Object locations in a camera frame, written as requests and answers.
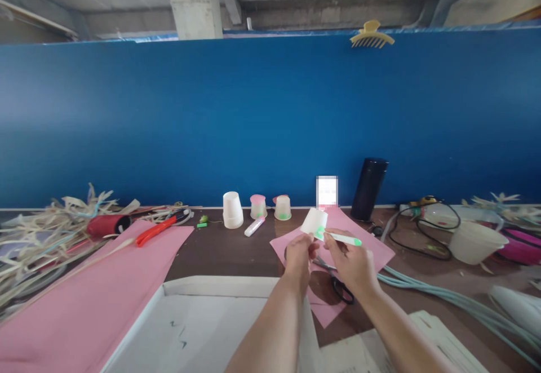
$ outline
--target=black scissors handle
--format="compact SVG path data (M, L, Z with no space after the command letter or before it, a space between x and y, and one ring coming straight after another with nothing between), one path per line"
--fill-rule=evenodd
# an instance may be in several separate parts
M334 276L331 277L331 282L332 287L335 293L338 294L338 297L340 297L340 300L342 300L348 305L352 305L355 303L355 297L353 297L353 294L351 293L351 291L348 290L344 283L342 283Z

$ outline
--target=hand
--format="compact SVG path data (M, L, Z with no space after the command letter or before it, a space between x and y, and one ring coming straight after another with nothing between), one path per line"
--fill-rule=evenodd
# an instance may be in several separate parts
M317 257L320 244L315 242L313 234L302 234L293 239L286 249L286 271L284 275L291 276L300 283L301 294L304 296L310 282L310 262Z
M364 295L370 295L377 290L381 290L378 275L374 268L374 257L370 249L364 246L352 246L337 242L331 234L327 233L332 232L354 238L355 236L349 231L334 228L327 228L325 231L323 234L325 249L331 252L340 278L353 291L355 296L361 298Z

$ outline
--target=pink cardstock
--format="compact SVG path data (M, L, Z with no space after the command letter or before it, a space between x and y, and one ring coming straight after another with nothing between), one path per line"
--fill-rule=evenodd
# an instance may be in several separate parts
M372 234L362 229L359 225L355 223L355 221L353 221L346 214L344 214L344 212L340 208L332 207L327 208L325 211L329 215L327 219L327 228L338 228L350 231L353 235L355 235L358 239L361 240L364 247L367 247L372 251L372 253L374 254L374 266L377 272L383 269L383 267L393 258L394 251L391 248L389 248L380 240L375 238ZM275 250L282 264L286 264L284 253L287 245L294 238L301 234L302 232L300 231L299 227L280 238L273 239L270 242L270 245ZM319 255L328 265L335 265L330 252L327 249L323 248L323 242L321 242ZM315 264L312 264L311 267L312 271L324 270L323 268L320 268ZM335 272L335 275L340 278L338 272ZM344 303L343 301L341 301L337 305L328 305L325 301L316 296L316 294L314 294L310 287L308 288L307 295L308 300L310 301L310 305L312 307L312 312L319 320L323 328L326 328L346 307L346 303Z
M137 221L89 261L155 224ZM98 373L163 284L193 227L170 227L67 279L0 325L0 371Z

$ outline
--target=wooden tabletop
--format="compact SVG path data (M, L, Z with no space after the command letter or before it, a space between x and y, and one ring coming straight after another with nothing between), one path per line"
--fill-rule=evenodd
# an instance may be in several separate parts
M207 228L195 229L180 248L166 281L187 276L262 276L279 277L283 266L269 242L299 227L308 210L293 210L288 221L276 220L272 210L265 223L250 238L244 236L245 229L253 222L249 210L244 210L244 225L238 229L227 229L223 223L209 223ZM195 210L195 217L186 225L196 225L201 215L211 221L221 220L221 210ZM373 220L384 226L393 210L374 210ZM450 233L427 229L443 241ZM416 231L415 224L400 217L396 240L409 246L424 247L427 239ZM423 255L404 250L387 240L396 256L388 266L409 277L425 283L448 288L490 305L486 293L493 285L501 285L530 295L539 296L539 291L528 284L528 273L512 264L485 261L494 273L480 266L469 266L455 259L433 260ZM478 323L461 309L428 294L404 290L382 284L406 313L419 310L438 317L447 328L466 346L491 373L533 372L535 369L506 343ZM348 306L326 329L314 318L319 345L325 346L340 339L372 329L373 325L358 303Z

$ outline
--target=left hand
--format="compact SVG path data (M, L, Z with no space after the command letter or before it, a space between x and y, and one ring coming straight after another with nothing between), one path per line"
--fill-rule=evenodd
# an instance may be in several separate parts
M310 282L310 263L317 257L320 244L314 235L302 234L293 239L286 249L286 271L284 275L292 276L300 283L304 296Z

